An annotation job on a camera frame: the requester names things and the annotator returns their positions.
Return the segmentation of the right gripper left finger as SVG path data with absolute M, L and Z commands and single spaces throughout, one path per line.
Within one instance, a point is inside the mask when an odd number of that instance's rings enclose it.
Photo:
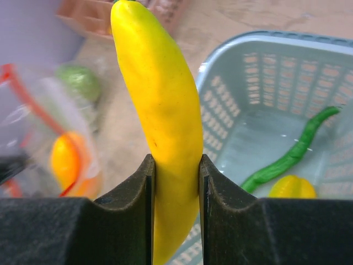
M 151 264 L 154 160 L 92 201 L 3 198 L 2 264 Z

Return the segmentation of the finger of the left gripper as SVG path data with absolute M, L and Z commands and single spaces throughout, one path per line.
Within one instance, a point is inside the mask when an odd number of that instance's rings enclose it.
M 1 155 L 1 185 L 24 171 L 29 163 L 27 153 Z

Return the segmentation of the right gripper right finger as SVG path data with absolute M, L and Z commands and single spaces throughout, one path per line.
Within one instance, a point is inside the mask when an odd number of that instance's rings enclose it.
M 256 198 L 203 155 L 204 264 L 351 264 L 352 201 Z

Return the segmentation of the green chili pepper toy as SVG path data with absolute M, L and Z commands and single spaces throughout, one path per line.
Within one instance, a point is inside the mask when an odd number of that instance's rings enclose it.
M 260 185 L 268 183 L 298 164 L 303 159 L 322 123 L 340 111 L 340 107 L 328 106 L 312 116 L 306 122 L 298 141 L 282 157 L 251 174 L 240 187 L 252 193 Z

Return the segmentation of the orange mango toy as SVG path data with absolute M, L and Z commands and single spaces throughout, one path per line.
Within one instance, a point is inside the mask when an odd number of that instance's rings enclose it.
M 61 187 L 60 196 L 67 195 L 92 157 L 86 139 L 75 131 L 59 136 L 50 152 L 50 168 Z

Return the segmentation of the clear orange-zip bag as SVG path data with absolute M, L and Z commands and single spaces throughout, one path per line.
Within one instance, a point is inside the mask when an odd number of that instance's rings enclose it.
M 103 85 L 98 75 L 87 66 L 70 62 L 59 66 L 56 76 L 95 134 L 99 130 L 97 104 L 103 94 Z
M 50 168 L 55 140 L 68 131 L 83 135 L 91 163 L 65 196 L 98 197 L 103 169 L 94 135 L 51 71 L 8 63 L 1 66 L 1 155 L 27 153 L 27 168 L 1 185 L 2 198 L 61 197 L 61 187 Z

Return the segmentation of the light blue plastic basket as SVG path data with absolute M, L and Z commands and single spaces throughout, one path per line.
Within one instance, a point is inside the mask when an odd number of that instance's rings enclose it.
M 287 171 L 308 180 L 315 199 L 352 201 L 352 41 L 252 31 L 220 45 L 201 65 L 204 153 L 240 185 L 282 157 L 306 122 L 328 106 L 303 159 Z M 274 181 L 250 193 L 269 198 Z M 204 264 L 200 217 L 171 264 Z

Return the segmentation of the yellow banana toy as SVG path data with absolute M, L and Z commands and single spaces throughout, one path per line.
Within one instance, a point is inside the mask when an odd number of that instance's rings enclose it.
M 153 263 L 166 264 L 199 212 L 199 96 L 175 40 L 142 4 L 111 9 L 117 61 L 156 164 Z

